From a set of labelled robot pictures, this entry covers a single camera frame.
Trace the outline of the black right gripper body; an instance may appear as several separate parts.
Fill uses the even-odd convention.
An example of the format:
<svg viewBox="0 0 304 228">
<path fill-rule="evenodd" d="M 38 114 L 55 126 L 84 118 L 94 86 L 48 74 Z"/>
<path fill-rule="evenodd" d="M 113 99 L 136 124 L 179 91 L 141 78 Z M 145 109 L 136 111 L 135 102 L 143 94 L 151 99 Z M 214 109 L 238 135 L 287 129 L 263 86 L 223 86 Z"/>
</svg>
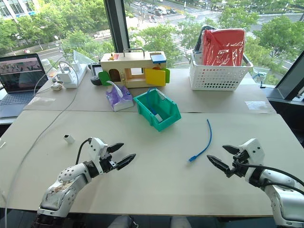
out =
<svg viewBox="0 0 304 228">
<path fill-rule="evenodd" d="M 244 166 L 244 164 L 248 164 L 248 159 L 249 154 L 247 151 L 234 153 L 232 162 L 233 169 L 231 170 L 229 177 L 234 174 L 238 177 L 245 177 L 248 167 Z"/>
</svg>

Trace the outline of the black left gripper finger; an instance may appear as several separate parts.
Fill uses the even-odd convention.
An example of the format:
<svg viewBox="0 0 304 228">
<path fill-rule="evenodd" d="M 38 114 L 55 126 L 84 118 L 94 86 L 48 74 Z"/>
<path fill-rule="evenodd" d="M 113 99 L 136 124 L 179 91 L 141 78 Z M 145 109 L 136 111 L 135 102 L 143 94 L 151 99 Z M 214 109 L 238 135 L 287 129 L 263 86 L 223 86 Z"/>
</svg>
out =
<svg viewBox="0 0 304 228">
<path fill-rule="evenodd" d="M 107 147 L 107 152 L 113 153 L 113 152 L 119 150 L 122 146 L 124 146 L 124 143 L 122 143 L 122 142 L 113 144 L 113 145 Z"/>
<path fill-rule="evenodd" d="M 125 158 L 123 158 L 120 162 L 118 162 L 116 164 L 116 169 L 119 171 L 122 168 L 124 168 L 125 166 L 127 166 L 134 158 L 136 157 L 136 154 L 130 154 L 128 156 L 126 156 Z"/>
</svg>

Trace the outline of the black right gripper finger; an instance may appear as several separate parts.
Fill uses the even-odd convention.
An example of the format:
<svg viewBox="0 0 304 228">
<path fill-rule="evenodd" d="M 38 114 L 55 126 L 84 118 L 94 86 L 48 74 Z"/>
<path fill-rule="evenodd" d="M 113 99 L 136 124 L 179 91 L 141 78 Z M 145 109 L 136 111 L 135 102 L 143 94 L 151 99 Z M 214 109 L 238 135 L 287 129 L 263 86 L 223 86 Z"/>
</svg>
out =
<svg viewBox="0 0 304 228">
<path fill-rule="evenodd" d="M 240 149 L 236 146 L 223 145 L 222 147 L 232 155 L 236 155 L 236 154 L 240 153 Z"/>
<path fill-rule="evenodd" d="M 224 174 L 227 177 L 231 177 L 231 170 L 227 164 L 222 162 L 220 159 L 218 159 L 216 156 L 213 155 L 207 155 L 208 160 L 218 169 L 224 172 Z"/>
</svg>

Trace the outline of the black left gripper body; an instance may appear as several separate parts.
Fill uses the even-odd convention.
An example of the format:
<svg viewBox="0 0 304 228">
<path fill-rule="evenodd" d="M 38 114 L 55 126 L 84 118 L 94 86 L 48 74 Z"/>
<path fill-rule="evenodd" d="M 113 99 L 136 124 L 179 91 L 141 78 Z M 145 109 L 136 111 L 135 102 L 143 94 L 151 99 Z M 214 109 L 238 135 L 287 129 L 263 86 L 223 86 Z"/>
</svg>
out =
<svg viewBox="0 0 304 228">
<path fill-rule="evenodd" d="M 117 168 L 117 163 L 112 160 L 112 155 L 110 153 L 101 156 L 99 158 L 99 164 L 102 168 L 102 173 L 108 173 Z"/>
</svg>

